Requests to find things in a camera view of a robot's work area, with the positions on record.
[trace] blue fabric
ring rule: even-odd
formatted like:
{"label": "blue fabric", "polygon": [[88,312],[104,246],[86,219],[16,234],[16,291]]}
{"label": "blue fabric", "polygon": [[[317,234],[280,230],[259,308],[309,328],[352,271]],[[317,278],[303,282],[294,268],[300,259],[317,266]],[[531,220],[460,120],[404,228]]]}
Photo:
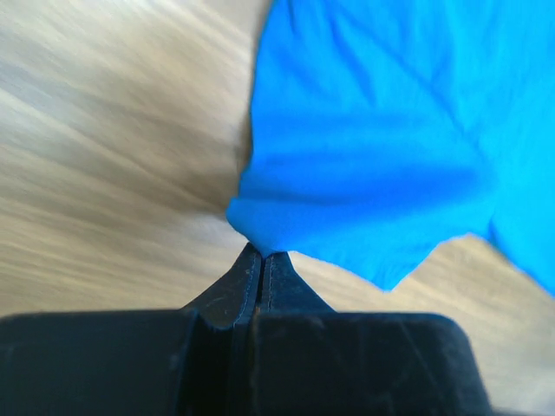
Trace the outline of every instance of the blue fabric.
{"label": "blue fabric", "polygon": [[393,289],[473,233],[555,293],[555,2],[276,0],[227,217]]}

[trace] black plastic part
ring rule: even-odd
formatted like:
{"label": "black plastic part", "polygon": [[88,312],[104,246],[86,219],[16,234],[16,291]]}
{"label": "black plastic part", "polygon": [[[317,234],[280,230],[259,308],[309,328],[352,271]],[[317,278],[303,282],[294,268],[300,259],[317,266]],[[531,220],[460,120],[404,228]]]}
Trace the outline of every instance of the black plastic part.
{"label": "black plastic part", "polygon": [[181,310],[0,320],[0,414],[488,415],[459,327],[337,314],[250,244]]}

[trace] light wood surface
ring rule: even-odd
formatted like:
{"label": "light wood surface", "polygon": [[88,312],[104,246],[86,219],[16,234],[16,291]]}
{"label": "light wood surface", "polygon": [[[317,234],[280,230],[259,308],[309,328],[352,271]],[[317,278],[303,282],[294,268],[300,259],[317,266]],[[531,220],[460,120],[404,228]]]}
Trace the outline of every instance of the light wood surface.
{"label": "light wood surface", "polygon": [[[267,9],[0,1],[0,315],[177,308],[227,270]],[[337,309],[454,318],[495,406],[555,414],[553,300],[486,244],[444,244],[392,294],[292,258]]]}

